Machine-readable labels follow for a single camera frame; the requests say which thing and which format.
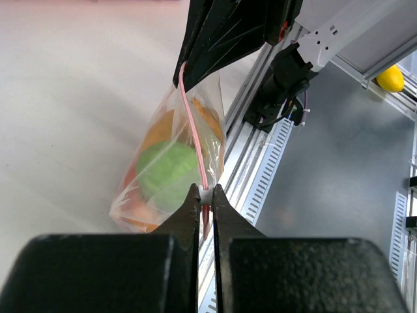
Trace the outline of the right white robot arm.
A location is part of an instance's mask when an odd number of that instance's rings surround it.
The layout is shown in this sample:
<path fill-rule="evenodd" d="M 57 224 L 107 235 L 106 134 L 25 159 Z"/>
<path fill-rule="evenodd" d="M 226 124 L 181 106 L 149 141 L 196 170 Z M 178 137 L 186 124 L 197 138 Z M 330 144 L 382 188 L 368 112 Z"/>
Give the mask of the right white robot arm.
<path fill-rule="evenodd" d="M 305 91 L 335 55 L 375 77 L 416 47 L 415 1 L 190 1 L 173 84 L 186 91 L 210 74 L 304 33 L 273 58 L 260 103 L 281 104 Z"/>

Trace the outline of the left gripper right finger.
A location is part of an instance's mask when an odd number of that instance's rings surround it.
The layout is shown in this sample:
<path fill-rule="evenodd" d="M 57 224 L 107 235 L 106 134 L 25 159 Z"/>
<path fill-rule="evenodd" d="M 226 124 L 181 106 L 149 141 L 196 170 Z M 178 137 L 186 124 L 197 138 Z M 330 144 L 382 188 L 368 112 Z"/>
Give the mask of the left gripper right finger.
<path fill-rule="evenodd" d="M 388 261 L 361 238 L 271 238 L 213 190 L 219 312 L 406 312 Z"/>

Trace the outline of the clear pink zip top bag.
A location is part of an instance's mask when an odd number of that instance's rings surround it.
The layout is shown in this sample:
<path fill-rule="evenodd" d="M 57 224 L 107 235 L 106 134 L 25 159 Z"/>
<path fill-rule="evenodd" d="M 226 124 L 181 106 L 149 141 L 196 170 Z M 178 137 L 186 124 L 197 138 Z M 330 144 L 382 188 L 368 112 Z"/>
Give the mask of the clear pink zip top bag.
<path fill-rule="evenodd" d="M 220 75 L 215 72 L 186 94 L 171 86 L 111 204 L 124 230 L 150 233 L 184 202 L 190 185 L 202 185 L 193 135 L 197 134 L 209 186 L 220 180 L 226 145 Z"/>

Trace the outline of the green vegetable toy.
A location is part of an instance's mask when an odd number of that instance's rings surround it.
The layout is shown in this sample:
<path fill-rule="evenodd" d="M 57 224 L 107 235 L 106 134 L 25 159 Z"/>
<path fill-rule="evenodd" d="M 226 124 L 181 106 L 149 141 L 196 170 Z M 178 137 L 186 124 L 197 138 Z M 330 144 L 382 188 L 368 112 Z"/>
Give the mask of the green vegetable toy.
<path fill-rule="evenodd" d="M 164 213 L 176 211 L 190 185 L 200 182 L 195 150 L 181 142 L 161 142 L 142 151 L 136 175 L 144 199 Z"/>

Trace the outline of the yellow lemon toy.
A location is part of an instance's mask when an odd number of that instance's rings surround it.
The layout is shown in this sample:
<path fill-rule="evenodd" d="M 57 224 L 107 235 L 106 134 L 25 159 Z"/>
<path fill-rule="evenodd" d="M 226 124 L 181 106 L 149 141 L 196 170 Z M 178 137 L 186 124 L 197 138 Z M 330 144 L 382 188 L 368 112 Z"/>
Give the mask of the yellow lemon toy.
<path fill-rule="evenodd" d="M 401 92 L 405 86 L 404 77 L 401 69 L 397 65 L 392 65 L 376 77 L 379 86 L 389 93 Z"/>

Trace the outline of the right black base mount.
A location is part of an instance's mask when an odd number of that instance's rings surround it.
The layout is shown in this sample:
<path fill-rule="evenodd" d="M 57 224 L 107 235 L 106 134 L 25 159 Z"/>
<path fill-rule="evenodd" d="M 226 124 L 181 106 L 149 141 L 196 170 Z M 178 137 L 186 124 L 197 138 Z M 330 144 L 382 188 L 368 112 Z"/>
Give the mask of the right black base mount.
<path fill-rule="evenodd" d="M 269 133 L 272 127 L 283 119 L 293 121 L 296 126 L 302 122 L 304 107 L 299 99 L 285 99 L 282 104 L 263 103 L 260 98 L 252 101 L 244 115 L 244 121 Z"/>

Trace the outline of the aluminium frame rail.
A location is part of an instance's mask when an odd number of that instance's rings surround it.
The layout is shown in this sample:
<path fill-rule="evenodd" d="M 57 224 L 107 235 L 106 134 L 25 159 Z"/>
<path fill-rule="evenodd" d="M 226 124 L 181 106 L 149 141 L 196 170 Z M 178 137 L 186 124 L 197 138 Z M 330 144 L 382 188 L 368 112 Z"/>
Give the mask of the aluminium frame rail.
<path fill-rule="evenodd" d="M 267 134 L 245 122 L 244 114 L 274 56 L 304 34 L 306 30 L 296 24 L 276 47 L 264 45 L 227 112 L 225 170 L 220 179 L 226 209 L 221 215 L 222 243 L 227 244 L 234 237 L 261 236 L 255 225 L 289 140 L 292 123 L 284 119 Z"/>

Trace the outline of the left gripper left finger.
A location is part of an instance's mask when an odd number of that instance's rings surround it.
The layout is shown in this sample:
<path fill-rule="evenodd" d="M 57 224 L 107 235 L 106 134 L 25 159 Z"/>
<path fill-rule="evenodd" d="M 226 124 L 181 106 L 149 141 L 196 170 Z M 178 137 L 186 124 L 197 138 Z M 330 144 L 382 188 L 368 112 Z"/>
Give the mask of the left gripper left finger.
<path fill-rule="evenodd" d="M 148 234 L 48 234 L 19 253 L 2 312 L 196 312 L 201 200 Z"/>

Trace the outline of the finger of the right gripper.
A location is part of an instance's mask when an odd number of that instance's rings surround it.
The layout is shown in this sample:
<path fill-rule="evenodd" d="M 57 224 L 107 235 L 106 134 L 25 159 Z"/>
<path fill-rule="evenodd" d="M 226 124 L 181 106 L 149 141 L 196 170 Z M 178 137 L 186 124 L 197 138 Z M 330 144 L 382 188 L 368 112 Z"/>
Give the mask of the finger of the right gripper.
<path fill-rule="evenodd" d="M 277 45 L 301 8 L 302 0 L 191 0 L 173 84 L 191 89 L 264 44 Z"/>

